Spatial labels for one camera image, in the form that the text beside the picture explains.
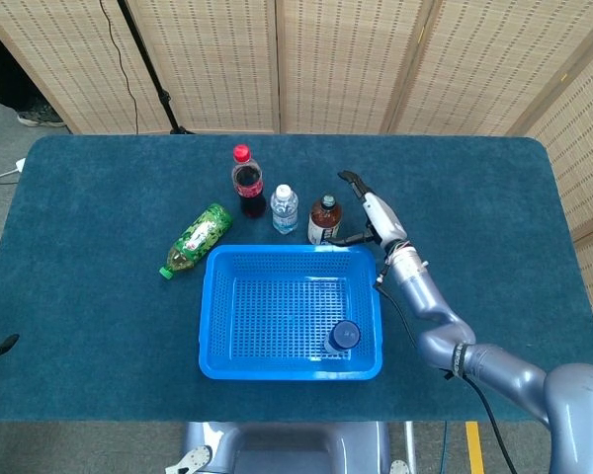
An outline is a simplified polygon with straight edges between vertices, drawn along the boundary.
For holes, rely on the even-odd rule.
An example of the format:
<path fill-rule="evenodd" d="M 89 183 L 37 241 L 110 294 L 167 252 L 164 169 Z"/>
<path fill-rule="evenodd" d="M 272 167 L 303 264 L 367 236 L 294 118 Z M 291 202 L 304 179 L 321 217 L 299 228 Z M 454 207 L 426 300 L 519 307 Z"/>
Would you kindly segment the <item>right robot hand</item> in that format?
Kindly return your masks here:
<path fill-rule="evenodd" d="M 392 208 L 362 178 L 351 171 L 344 170 L 338 176 L 352 187 L 367 217 L 366 230 L 346 238 L 329 238 L 327 243 L 338 247 L 349 247 L 356 244 L 375 242 L 386 252 L 392 247 L 407 240 L 407 233 L 402 227 Z"/>

